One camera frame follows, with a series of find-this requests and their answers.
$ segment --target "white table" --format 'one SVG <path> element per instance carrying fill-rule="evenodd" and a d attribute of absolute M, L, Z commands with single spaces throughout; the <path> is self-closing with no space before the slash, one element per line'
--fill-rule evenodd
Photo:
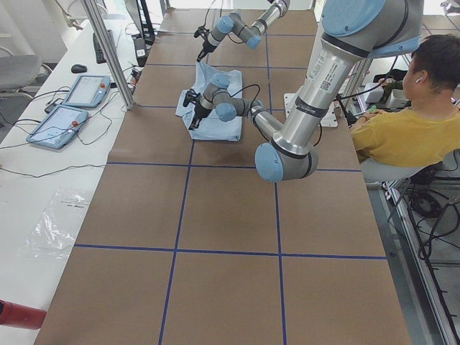
<path fill-rule="evenodd" d="M 114 32 L 116 50 L 123 70 L 136 64 L 132 39 L 125 34 L 128 23 L 122 20 L 106 22 L 107 28 Z M 91 26 L 87 25 L 38 94 L 54 91 L 62 86 L 72 86 L 77 75 L 70 72 L 70 67 L 76 63 L 88 66 L 87 74 L 111 75 L 106 63 L 96 64 L 92 34 Z M 130 72 L 128 69 L 125 75 L 128 76 Z M 115 90 L 110 90 L 102 105 Z M 46 113 L 43 109 L 51 98 L 52 94 L 32 101 L 21 119 L 44 119 Z M 90 114 L 94 114 L 100 108 L 101 106 L 90 111 Z M 104 115 L 109 117 L 113 124 L 108 133 L 94 144 L 85 146 L 78 138 L 74 138 L 58 151 L 29 144 L 0 149 L 0 165 L 8 170 L 33 175 L 49 173 L 71 165 L 104 165 L 121 126 L 125 110 L 121 96 L 118 94 L 103 110 Z M 29 132 L 36 125 L 25 123 L 20 122 Z M 80 137 L 84 142 L 90 142 L 101 135 L 108 125 L 108 119 L 97 115 L 82 126 Z M 26 133 L 14 127 L 0 147 L 23 144 L 26 136 Z M 0 170 L 0 299 L 47 310 L 64 270 L 66 259 L 30 260 L 25 259 L 19 250 L 24 246 L 26 238 L 34 231 L 42 211 L 58 188 L 94 191 L 102 172 L 101 167 L 84 167 L 43 178 L 28 178 Z M 37 334 L 38 331 L 0 326 L 0 344 L 30 345 L 34 343 Z"/>

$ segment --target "red cylinder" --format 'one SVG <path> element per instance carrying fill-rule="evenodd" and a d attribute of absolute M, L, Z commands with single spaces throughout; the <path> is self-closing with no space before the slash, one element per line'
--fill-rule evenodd
<path fill-rule="evenodd" d="M 0 325 L 39 329 L 45 316 L 44 310 L 0 300 Z"/>

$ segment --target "keyboard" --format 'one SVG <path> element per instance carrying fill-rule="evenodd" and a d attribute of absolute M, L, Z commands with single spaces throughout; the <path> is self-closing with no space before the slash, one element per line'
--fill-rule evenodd
<path fill-rule="evenodd" d="M 109 35 L 110 40 L 112 41 L 112 44 L 115 47 L 114 35 L 112 34 L 112 30 L 107 30 L 107 34 Z M 106 63 L 107 60 L 104 57 L 104 52 L 102 51 L 101 45 L 99 44 L 96 34 L 94 33 L 93 33 L 93 46 L 94 46 L 94 52 L 96 54 L 96 62 Z"/>

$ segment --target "clear plastic bag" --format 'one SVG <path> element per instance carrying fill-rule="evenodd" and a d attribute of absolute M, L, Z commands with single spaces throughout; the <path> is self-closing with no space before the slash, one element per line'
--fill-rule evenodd
<path fill-rule="evenodd" d="M 58 189 L 21 248 L 22 256 L 27 259 L 67 259 L 93 193 L 90 190 Z"/>

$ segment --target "tablet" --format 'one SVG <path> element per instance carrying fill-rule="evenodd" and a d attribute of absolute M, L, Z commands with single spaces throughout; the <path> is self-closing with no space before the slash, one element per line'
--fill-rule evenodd
<path fill-rule="evenodd" d="M 110 77 L 107 75 L 79 75 L 62 104 L 76 108 L 96 108 L 109 89 Z"/>
<path fill-rule="evenodd" d="M 60 149 L 88 119 L 88 112 L 70 106 L 56 106 L 26 138 L 31 144 Z"/>

